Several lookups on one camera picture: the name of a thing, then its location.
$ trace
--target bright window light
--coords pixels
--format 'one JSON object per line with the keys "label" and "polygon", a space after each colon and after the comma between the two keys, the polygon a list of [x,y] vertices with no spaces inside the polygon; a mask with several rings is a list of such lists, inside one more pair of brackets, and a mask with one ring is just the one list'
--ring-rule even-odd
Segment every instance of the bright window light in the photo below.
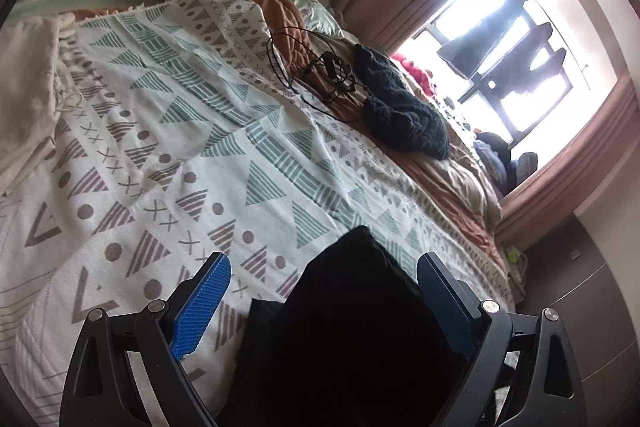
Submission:
{"label": "bright window light", "polygon": [[494,50],[487,55],[484,62],[480,64],[478,68],[479,74],[485,74],[491,68],[493,68],[498,60],[504,57],[506,52],[513,48],[518,41],[523,38],[529,31],[529,25],[522,17],[518,17],[513,26],[509,29],[506,35],[502,38]]}
{"label": "bright window light", "polygon": [[462,104],[460,111],[462,111],[466,121],[468,121],[472,127],[477,127],[487,132],[494,132],[507,143],[511,141],[511,134],[509,134],[502,120],[500,120],[497,113],[478,93],[466,100],[466,102]]}
{"label": "bright window light", "polygon": [[544,64],[548,60],[549,60],[549,52],[546,49],[542,48],[538,52],[536,57],[533,59],[533,62],[531,63],[531,67],[529,68],[529,71],[533,71],[537,67],[542,66],[542,64]]}
{"label": "bright window light", "polygon": [[440,17],[436,19],[436,27],[453,40],[465,34],[483,18],[496,11],[505,0],[455,0]]}
{"label": "bright window light", "polygon": [[546,79],[532,93],[510,92],[502,99],[502,107],[517,130],[524,131],[554,105],[562,96],[564,89],[564,79],[558,74]]}

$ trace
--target geometric print bedspread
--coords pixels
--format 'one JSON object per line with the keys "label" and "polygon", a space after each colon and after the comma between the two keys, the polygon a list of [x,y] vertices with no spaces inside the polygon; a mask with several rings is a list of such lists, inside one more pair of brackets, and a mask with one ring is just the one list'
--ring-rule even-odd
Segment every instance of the geometric print bedspread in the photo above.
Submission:
{"label": "geometric print bedspread", "polygon": [[286,299],[357,225],[412,277],[435,251],[479,298],[512,307],[500,269],[409,176],[282,90],[269,35],[249,0],[175,0],[87,20],[61,42],[78,94],[56,151],[0,200],[0,363],[37,423],[58,421],[88,311],[167,298],[213,251],[229,256],[231,285],[183,364],[214,413],[251,299]]}

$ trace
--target beige sheet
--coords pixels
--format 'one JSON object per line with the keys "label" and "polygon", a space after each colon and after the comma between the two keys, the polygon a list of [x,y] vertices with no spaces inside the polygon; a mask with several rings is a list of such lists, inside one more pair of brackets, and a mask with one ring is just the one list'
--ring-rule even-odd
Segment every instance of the beige sheet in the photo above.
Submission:
{"label": "beige sheet", "polygon": [[30,17],[0,30],[0,194],[54,149],[60,104],[74,83],[58,59],[72,14]]}

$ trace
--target gray polka dot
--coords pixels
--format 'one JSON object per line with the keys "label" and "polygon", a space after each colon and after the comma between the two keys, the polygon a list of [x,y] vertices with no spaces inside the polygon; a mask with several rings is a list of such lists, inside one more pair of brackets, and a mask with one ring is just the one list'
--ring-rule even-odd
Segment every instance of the gray polka dot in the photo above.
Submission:
{"label": "gray polka dot", "polygon": [[78,208],[78,217],[80,219],[89,219],[94,215],[94,208],[90,204],[84,204]]}
{"label": "gray polka dot", "polygon": [[157,299],[162,293],[162,285],[158,279],[149,279],[145,283],[145,287],[142,291],[145,294],[145,297],[152,301],[153,299]]}
{"label": "gray polka dot", "polygon": [[68,184],[69,180],[71,179],[71,172],[67,171],[64,174],[62,174],[62,176],[60,176],[60,179],[58,180],[58,187],[62,188],[64,187],[66,184]]}
{"label": "gray polka dot", "polygon": [[119,243],[111,243],[104,249],[104,256],[107,258],[107,261],[117,261],[121,255],[122,247]]}

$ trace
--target crumpled bedding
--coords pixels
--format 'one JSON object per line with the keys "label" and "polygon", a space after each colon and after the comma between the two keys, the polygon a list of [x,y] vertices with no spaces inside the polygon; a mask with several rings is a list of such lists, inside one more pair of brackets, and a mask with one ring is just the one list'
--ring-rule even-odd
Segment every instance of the crumpled bedding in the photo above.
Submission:
{"label": "crumpled bedding", "polygon": [[30,17],[0,30],[0,195],[54,149],[60,105],[74,92],[58,59],[73,23],[72,14]]}
{"label": "crumpled bedding", "polygon": [[[346,34],[345,39],[319,39],[310,36],[312,48],[320,55],[328,49],[328,44],[336,54],[348,64],[353,64],[353,45],[355,38]],[[305,87],[325,97],[331,87],[319,76]],[[340,97],[332,103],[330,110],[341,120],[354,120],[362,115],[366,95],[362,92]],[[363,133],[391,158],[404,172],[426,190],[436,201],[446,216],[460,229],[463,235],[484,251],[505,273],[507,267],[498,253],[493,230],[500,221],[502,211],[487,175],[478,162],[463,148],[455,131],[446,122],[451,140],[450,156],[446,160],[436,160],[421,153],[399,153],[375,140],[362,121],[350,123],[354,129]]]}
{"label": "crumpled bedding", "polygon": [[513,308],[504,273],[428,193],[282,89],[269,36],[249,0],[175,0],[87,20],[60,46],[81,96],[65,104],[56,151],[0,198],[0,364],[42,425],[57,421],[87,313],[166,298],[212,251],[228,254],[231,287],[183,365],[213,412],[252,298],[286,299],[360,224],[412,277],[436,251],[479,298]]}

